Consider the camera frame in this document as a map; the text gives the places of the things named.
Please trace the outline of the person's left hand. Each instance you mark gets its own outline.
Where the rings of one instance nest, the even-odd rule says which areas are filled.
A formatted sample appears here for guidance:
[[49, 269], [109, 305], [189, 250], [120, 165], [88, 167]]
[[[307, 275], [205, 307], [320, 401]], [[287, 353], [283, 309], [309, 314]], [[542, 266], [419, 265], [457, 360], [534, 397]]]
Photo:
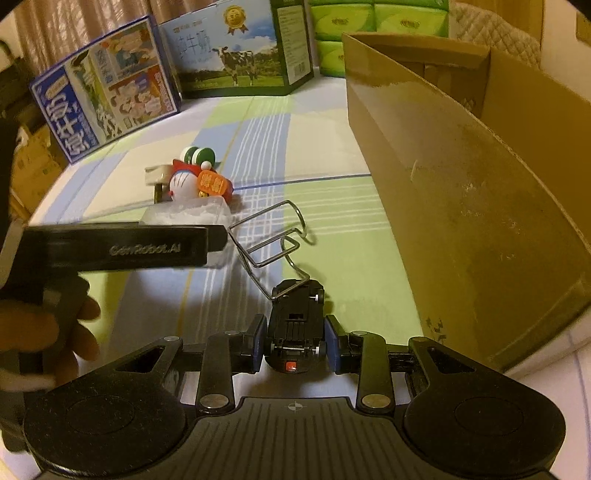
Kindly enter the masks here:
[[[101, 315], [99, 303], [85, 298], [78, 310], [77, 321], [69, 331], [66, 344], [56, 358], [53, 369], [46, 374], [20, 374], [1, 370], [3, 392], [50, 390], [79, 375], [78, 360], [94, 362], [100, 347], [93, 333], [84, 325]], [[32, 354], [48, 349], [57, 341], [60, 327], [55, 316], [36, 304], [28, 304], [10, 291], [8, 283], [1, 286], [1, 351]]]

